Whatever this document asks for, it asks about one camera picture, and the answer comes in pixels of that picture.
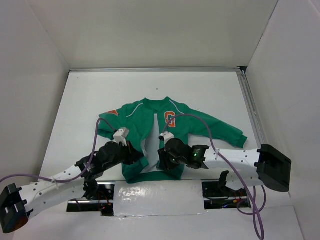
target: white table surface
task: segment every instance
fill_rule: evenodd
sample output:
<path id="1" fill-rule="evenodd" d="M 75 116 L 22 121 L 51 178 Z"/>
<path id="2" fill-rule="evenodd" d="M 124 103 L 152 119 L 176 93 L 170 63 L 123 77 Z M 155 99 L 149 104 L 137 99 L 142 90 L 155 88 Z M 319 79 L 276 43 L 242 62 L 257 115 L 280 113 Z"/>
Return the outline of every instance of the white table surface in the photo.
<path id="1" fill-rule="evenodd" d="M 91 152 L 98 114 L 145 97 L 158 100 L 167 96 L 241 129 L 248 137 L 244 148 L 257 148 L 235 72 L 72 72 L 54 124 L 41 175 L 52 176 L 59 173 Z M 105 142 L 105 138 L 98 137 L 97 148 Z M 223 141 L 214 142 L 219 148 L 232 149 Z M 209 141 L 191 136 L 189 144 L 209 145 Z M 214 169 L 186 168 L 182 179 L 218 179 L 220 172 Z M 121 166 L 106 171 L 99 180 L 123 181 Z M 156 189 L 167 187 L 165 181 L 155 184 L 158 184 Z M 263 201 L 261 192 L 258 191 L 258 206 Z M 265 239 L 303 240 L 289 195 L 268 189 L 267 195 L 267 206 L 261 214 Z M 170 205 L 170 201 L 165 199 L 158 199 L 158 202 L 157 198 L 152 200 L 159 205 L 165 202 L 166 209 Z M 135 206 L 137 209 L 145 206 L 139 203 Z M 252 218 L 238 213 L 236 209 L 215 209 L 196 215 L 103 217 L 99 212 L 66 213 L 66 208 L 65 202 L 42 212 L 16 231 L 13 239 L 257 239 Z"/>
<path id="2" fill-rule="evenodd" d="M 243 131 L 244 149 L 257 148 L 254 130 L 235 72 L 72 72 L 70 73 L 41 176 L 52 176 L 90 154 L 98 115 L 143 98 L 165 97 L 185 103 Z M 219 148 L 233 149 L 215 140 Z M 98 137 L 97 149 L 106 143 Z M 207 138 L 191 136 L 189 144 L 210 145 Z M 125 180 L 121 165 L 104 172 L 99 181 Z M 186 167 L 182 179 L 218 179 L 220 169 Z"/>

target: metal frame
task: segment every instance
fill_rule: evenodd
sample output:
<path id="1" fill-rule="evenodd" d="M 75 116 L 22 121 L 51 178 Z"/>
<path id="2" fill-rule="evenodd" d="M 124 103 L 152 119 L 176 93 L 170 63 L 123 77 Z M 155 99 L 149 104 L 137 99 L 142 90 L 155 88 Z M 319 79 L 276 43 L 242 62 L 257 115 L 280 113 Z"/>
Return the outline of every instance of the metal frame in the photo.
<path id="1" fill-rule="evenodd" d="M 236 72 L 239 67 L 146 67 L 146 68 L 84 68 L 70 73 L 133 73 L 133 72 Z"/>
<path id="2" fill-rule="evenodd" d="M 253 126 L 253 132 L 259 145 L 266 144 L 267 138 L 261 125 L 261 120 L 257 111 L 257 107 L 244 71 L 237 72 L 240 87 L 243 93 L 243 98 L 246 104 L 246 108 L 249 112 L 251 125 Z"/>

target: black bracket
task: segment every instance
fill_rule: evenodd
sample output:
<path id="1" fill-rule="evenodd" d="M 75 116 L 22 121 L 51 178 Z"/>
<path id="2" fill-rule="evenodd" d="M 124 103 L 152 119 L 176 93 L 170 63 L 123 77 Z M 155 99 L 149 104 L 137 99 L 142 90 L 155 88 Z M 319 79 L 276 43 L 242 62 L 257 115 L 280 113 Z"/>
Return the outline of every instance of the black bracket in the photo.
<path id="1" fill-rule="evenodd" d="M 259 161 L 254 164 L 264 185 L 277 192 L 288 192 L 292 161 L 273 146 L 262 144 Z"/>
<path id="2" fill-rule="evenodd" d="M 22 200 L 16 184 L 10 184 L 4 188 L 0 195 L 0 223 L 4 234 L 12 233 L 29 221 L 25 204 Z"/>

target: green track jacket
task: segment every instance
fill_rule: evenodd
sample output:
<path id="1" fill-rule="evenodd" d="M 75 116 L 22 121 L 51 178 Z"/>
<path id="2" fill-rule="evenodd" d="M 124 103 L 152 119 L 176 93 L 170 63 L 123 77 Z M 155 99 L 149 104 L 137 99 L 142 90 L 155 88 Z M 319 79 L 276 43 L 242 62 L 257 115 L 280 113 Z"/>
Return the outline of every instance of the green track jacket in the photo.
<path id="1" fill-rule="evenodd" d="M 190 109 L 186 104 L 173 101 L 169 97 L 163 100 L 149 100 L 147 98 L 126 104 L 120 109 L 100 114 L 100 118 L 107 120 L 115 129 L 126 127 L 129 129 L 127 140 L 139 152 L 142 150 L 142 141 L 151 133 L 154 126 L 154 116 L 157 114 L 159 132 L 161 133 L 168 121 L 179 114 L 193 114 L 202 118 L 210 127 L 214 139 L 224 140 L 234 147 L 243 148 L 247 137 L 243 132 L 221 120 L 218 120 L 205 113 Z M 196 118 L 182 116 L 175 118 L 167 128 L 167 131 L 174 134 L 175 138 L 188 144 L 188 134 L 209 137 L 205 126 Z M 110 127 L 101 121 L 98 134 L 102 137 L 112 139 L 114 132 Z M 164 147 L 160 141 L 159 148 Z M 180 165 L 171 171 L 154 171 L 141 173 L 149 165 L 146 157 L 142 157 L 132 165 L 122 164 L 122 174 L 128 183 L 143 181 L 180 180 L 184 171 L 184 165 Z"/>

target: cable tie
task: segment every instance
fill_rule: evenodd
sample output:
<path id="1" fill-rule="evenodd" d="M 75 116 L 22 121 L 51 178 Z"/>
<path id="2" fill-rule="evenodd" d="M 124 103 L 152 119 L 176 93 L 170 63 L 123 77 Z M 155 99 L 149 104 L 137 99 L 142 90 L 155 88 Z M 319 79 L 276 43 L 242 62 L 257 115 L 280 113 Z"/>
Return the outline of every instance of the cable tie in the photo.
<path id="1" fill-rule="evenodd" d="M 55 188 L 57 189 L 57 190 L 59 190 L 59 185 L 58 185 L 58 183 L 57 183 L 57 180 L 54 178 L 54 177 L 52 177 L 52 181 L 51 181 L 53 184 L 55 184 Z"/>

